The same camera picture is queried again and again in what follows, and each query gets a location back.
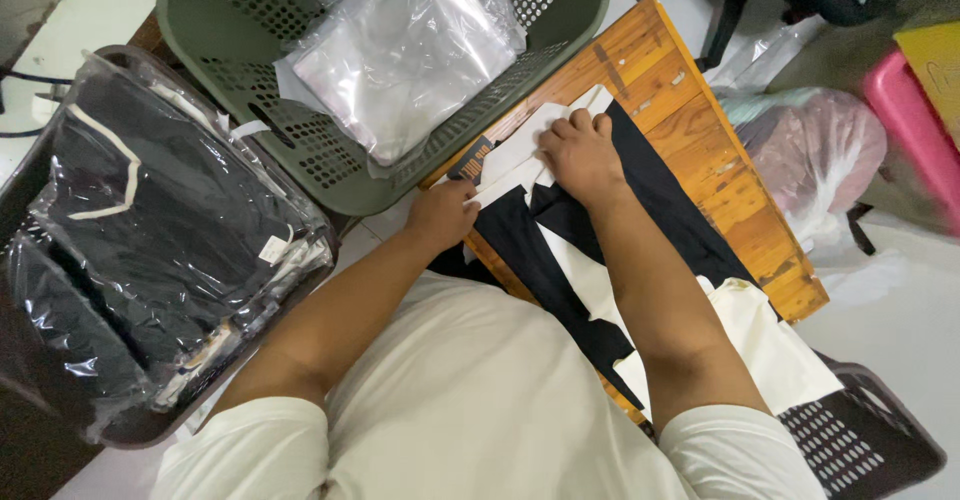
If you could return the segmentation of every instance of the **sleeve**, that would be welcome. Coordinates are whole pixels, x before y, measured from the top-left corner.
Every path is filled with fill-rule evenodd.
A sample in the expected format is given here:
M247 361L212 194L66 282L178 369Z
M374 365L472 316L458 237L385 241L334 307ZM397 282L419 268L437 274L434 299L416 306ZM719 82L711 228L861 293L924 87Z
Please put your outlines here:
M294 397L256 399L170 447L150 498L318 498L328 448L320 407Z
M667 423L659 447L703 500L825 497L781 422L753 408L689 409Z

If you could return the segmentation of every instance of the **hand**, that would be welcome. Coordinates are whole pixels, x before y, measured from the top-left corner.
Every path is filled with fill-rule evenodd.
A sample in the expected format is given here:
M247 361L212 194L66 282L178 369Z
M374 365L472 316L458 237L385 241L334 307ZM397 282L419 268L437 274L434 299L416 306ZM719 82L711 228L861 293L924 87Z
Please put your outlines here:
M436 257L466 236L474 226L480 204L464 202L477 193L467 180L448 181L430 188L414 200L403 233Z
M591 115L581 109L570 115L570 121L554 121L537 142L537 156L557 183L588 210L627 185L611 139L612 130L606 113L591 121Z

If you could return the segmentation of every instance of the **packaged clothing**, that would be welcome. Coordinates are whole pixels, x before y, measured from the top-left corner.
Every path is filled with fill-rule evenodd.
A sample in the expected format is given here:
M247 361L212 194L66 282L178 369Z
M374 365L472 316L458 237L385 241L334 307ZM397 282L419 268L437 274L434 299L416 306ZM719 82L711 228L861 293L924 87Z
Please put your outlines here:
M0 382L94 439L117 412L145 402L151 386L51 246L21 230L7 249Z
M525 49L509 0L342 0L276 65L381 166L421 144Z
M424 273L326 397L250 401L164 454L152 498L822 498L751 408L675 417L659 447L551 315Z
M886 130L867 105L819 88L720 105L799 244L809 252L839 241L845 213L887 153Z
M612 121L613 145L623 162L627 184L690 270L706 276L714 285L730 277L756 285L737 254L690 201L617 101L609 104L606 114ZM632 404L643 408L613 370L615 361L627 358L634 350L630 340L613 323L590 321L590 310L570 285L538 226L543 224L558 236L568 236L574 243L581 243L589 257L602 260L586 211L558 185L534 185L529 208L524 200L526 192L517 186L500 196L480 211L474 227L534 298L567 328L597 370Z
M50 183L30 212L82 266L156 384L182 388L332 264L329 228L238 138L148 89L143 73L88 59L48 126Z

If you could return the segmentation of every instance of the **white t-shirt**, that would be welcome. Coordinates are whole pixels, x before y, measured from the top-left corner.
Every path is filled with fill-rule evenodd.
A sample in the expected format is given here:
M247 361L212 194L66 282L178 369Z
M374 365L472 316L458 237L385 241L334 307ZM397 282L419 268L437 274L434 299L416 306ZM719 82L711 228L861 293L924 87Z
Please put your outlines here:
M432 273L326 404L270 397L219 413L166 452L152 497L824 497L773 417L690 409L658 447L553 316Z

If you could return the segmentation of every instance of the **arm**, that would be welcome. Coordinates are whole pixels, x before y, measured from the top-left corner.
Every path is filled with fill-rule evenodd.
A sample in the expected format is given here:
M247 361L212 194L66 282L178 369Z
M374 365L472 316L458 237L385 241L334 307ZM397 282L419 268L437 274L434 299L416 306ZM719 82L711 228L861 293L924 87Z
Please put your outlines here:
M710 300L627 186L612 124L585 110L539 138L557 182L590 215L616 305L643 359L656 427L690 408L729 404L769 413Z
M383 331L427 264L470 231L479 204L468 181L414 201L405 228L310 294L270 333L210 415L262 397L324 396Z

